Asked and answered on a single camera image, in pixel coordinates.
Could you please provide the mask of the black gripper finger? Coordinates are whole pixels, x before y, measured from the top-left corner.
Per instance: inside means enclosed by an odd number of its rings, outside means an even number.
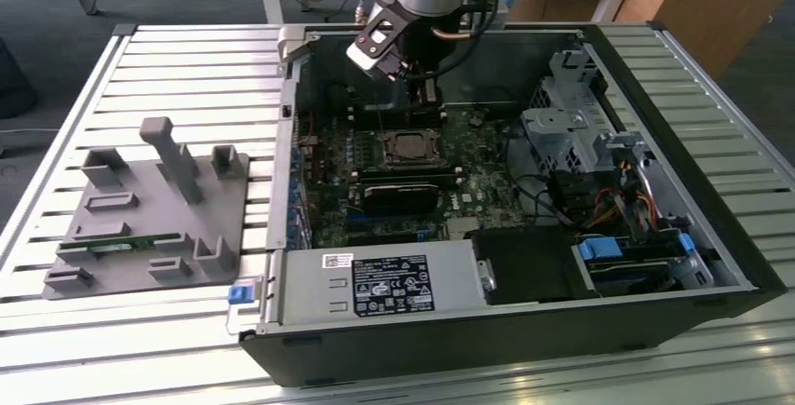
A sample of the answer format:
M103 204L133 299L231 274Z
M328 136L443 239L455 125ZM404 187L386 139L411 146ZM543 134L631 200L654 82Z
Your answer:
M408 98L411 115L436 114L443 105L443 92L438 86L438 79L410 81Z

